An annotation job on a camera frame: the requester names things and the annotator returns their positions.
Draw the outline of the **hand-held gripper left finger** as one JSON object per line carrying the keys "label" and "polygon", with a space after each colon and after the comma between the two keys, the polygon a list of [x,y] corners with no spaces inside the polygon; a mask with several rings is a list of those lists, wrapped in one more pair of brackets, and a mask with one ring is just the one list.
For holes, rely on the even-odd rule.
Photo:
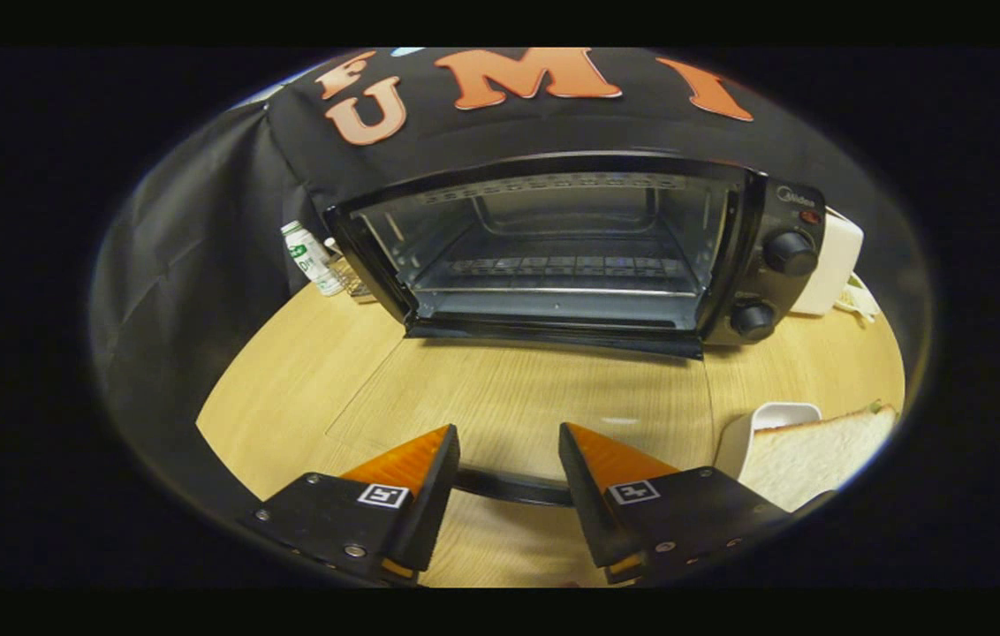
{"label": "hand-held gripper left finger", "polygon": [[339,475],[305,473],[240,516],[279,548],[382,587],[430,567],[460,459],[446,424]]}

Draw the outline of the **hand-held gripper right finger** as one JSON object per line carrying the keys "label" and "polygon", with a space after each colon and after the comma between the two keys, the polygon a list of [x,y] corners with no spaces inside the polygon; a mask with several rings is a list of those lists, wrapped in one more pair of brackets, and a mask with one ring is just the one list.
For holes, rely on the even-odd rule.
{"label": "hand-held gripper right finger", "polygon": [[611,587],[673,587],[754,551],[822,507],[784,511],[713,466],[677,468],[565,422],[559,459],[593,563]]}

